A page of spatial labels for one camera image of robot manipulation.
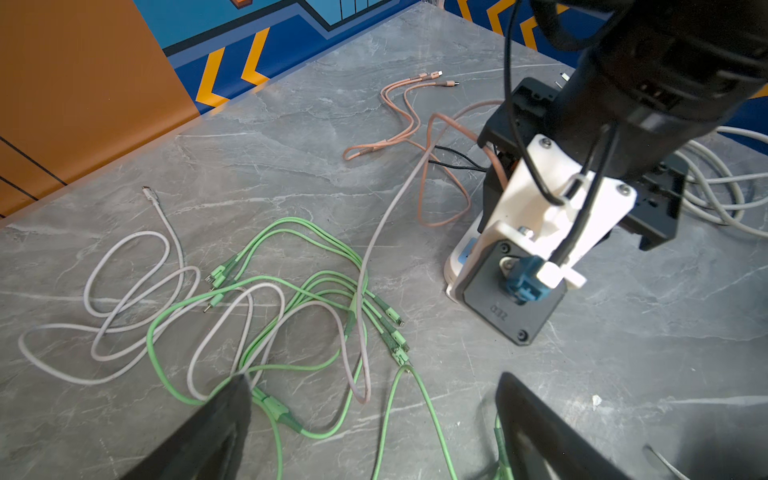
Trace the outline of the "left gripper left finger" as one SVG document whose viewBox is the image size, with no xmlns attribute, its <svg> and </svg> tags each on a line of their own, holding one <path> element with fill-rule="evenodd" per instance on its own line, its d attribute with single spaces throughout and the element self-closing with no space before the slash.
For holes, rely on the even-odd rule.
<svg viewBox="0 0 768 480">
<path fill-rule="evenodd" d="M 234 479 L 251 420 L 245 376 L 237 375 L 126 479 Z"/>
</svg>

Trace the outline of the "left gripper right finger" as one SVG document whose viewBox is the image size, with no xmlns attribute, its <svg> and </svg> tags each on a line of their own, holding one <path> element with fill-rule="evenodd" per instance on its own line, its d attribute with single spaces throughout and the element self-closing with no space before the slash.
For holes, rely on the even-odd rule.
<svg viewBox="0 0 768 480">
<path fill-rule="evenodd" d="M 501 374 L 495 405 L 515 479 L 625 479 L 515 375 Z"/>
</svg>

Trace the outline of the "white blue power strip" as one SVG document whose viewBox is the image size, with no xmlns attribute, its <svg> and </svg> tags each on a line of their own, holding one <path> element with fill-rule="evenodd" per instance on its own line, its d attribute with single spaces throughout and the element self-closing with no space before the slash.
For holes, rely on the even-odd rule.
<svg viewBox="0 0 768 480">
<path fill-rule="evenodd" d="M 451 299 L 454 298 L 453 287 L 456 279 L 471 255 L 474 245 L 481 236 L 481 233 L 478 231 L 481 220 L 482 215 L 478 215 L 444 263 L 443 276 L 446 282 L 445 293 Z"/>
</svg>

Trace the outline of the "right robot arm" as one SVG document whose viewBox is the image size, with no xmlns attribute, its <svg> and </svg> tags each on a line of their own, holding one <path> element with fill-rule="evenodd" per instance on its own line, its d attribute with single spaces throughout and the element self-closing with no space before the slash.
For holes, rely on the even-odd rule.
<svg viewBox="0 0 768 480">
<path fill-rule="evenodd" d="M 651 187 L 650 173 L 686 142 L 730 120 L 767 82 L 767 5 L 763 1 L 583 1 L 607 15 L 591 36 L 563 26 L 555 1 L 535 1 L 533 17 L 557 50 L 578 66 L 555 90 L 532 78 L 507 84 L 480 145 L 519 160 L 542 134 L 578 163 L 605 125 L 619 143 L 607 175 Z"/>
</svg>

